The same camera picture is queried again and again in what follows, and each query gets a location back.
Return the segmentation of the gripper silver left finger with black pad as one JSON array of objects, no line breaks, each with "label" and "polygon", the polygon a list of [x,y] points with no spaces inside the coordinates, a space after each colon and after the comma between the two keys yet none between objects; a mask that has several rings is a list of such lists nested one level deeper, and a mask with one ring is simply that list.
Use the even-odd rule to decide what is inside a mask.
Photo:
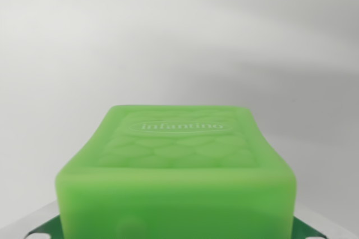
[{"label": "gripper silver left finger with black pad", "polygon": [[63,238],[57,202],[1,228],[1,238]]}]

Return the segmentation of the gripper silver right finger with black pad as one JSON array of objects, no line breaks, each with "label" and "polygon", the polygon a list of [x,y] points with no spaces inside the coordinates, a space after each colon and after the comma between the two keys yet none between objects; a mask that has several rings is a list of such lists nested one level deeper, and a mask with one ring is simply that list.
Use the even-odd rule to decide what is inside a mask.
[{"label": "gripper silver right finger with black pad", "polygon": [[309,208],[296,207],[293,238],[358,238],[358,236]]}]

